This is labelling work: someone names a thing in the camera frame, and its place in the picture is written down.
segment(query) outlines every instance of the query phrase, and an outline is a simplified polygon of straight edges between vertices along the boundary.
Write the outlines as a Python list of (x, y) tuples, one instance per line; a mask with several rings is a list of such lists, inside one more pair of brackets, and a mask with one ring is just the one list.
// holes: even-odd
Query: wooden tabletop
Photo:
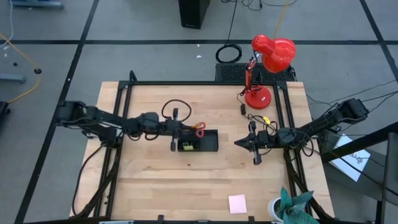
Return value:
[[(117, 86), (117, 82), (102, 83), (99, 109), (113, 112)], [(311, 121), (303, 83), (288, 83), (288, 88), (295, 125), (299, 127)], [(159, 136), (155, 141), (124, 138), (112, 219), (156, 220), (158, 215), (165, 215), (166, 220), (238, 221), (254, 216), (256, 221), (270, 221), (268, 202), (279, 196), (282, 186), (289, 190), (283, 150), (273, 149), (262, 157), (261, 165), (254, 166), (252, 153), (233, 144), (248, 135), (249, 121), (241, 115), (236, 100), (241, 90), (241, 86), (134, 86), (128, 118), (150, 111), (160, 114), (166, 101), (184, 100), (193, 110), (184, 123), (203, 121), (207, 129), (218, 129), (220, 147), (218, 152), (171, 152), (171, 137)], [(278, 122), (272, 87), (269, 90), (272, 101), (266, 109), (246, 108), (248, 113)], [(287, 123), (282, 91), (280, 98)], [(179, 108), (179, 118), (188, 114), (180, 103), (169, 104), (165, 113), (171, 116), (174, 107)], [(88, 140), (85, 159), (98, 146), (97, 139)], [(75, 202), (77, 211), (98, 188), (104, 152), (92, 158), (83, 171)], [(308, 189), (315, 191), (318, 203), (334, 216), (320, 156), (302, 155), (302, 160)], [(229, 214), (228, 196), (236, 194), (246, 196), (246, 214)]]

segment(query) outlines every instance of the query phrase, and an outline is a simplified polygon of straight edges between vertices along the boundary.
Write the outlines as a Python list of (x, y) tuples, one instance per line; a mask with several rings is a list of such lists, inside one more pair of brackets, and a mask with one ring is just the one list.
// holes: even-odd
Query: scissors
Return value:
[(205, 135), (204, 129), (206, 128), (206, 124), (204, 122), (197, 123), (193, 128), (197, 130), (195, 134), (198, 138), (202, 138)]

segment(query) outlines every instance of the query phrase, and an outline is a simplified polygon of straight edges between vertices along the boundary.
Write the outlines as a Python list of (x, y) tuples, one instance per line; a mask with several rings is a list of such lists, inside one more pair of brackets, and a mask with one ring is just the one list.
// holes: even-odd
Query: lamp shade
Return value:
[(253, 50), (262, 54), (262, 64), (268, 72), (278, 73), (289, 67), (296, 54), (293, 41), (285, 38), (271, 40), (260, 34), (251, 42)]

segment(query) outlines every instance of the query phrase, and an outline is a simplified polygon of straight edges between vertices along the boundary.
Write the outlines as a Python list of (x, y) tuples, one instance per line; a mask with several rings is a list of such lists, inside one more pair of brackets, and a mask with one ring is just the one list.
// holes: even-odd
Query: black computer tower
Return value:
[(200, 29), (210, 0), (178, 0), (181, 26)]

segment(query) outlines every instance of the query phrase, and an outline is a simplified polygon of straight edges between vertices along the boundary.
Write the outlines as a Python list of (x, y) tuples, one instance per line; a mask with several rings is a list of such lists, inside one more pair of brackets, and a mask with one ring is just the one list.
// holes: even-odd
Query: red desk lamp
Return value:
[(262, 54), (262, 64), (268, 72), (278, 73), (289, 67), (296, 53), (293, 41), (278, 38), (271, 40), (265, 35), (257, 35), (251, 42), (256, 59), (250, 58), (246, 65), (246, 103), (257, 110), (266, 108), (271, 102), (271, 93), (260, 85), (252, 85), (252, 70), (257, 64), (257, 58)]

